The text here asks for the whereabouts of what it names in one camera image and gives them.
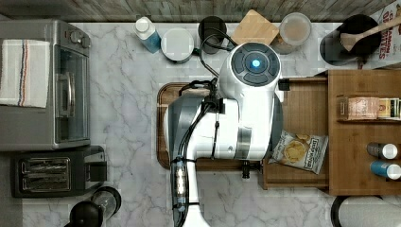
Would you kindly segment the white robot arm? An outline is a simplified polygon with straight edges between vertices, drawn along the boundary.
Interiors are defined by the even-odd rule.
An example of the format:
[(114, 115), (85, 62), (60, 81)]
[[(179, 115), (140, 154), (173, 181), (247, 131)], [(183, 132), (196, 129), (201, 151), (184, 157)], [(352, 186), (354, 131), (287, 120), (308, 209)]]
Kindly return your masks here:
[(282, 128), (280, 76), (281, 62), (269, 46), (240, 44), (218, 76), (203, 82), (207, 96), (183, 94), (168, 105), (164, 137), (174, 227), (207, 224), (196, 180), (199, 158), (260, 161), (275, 147)]

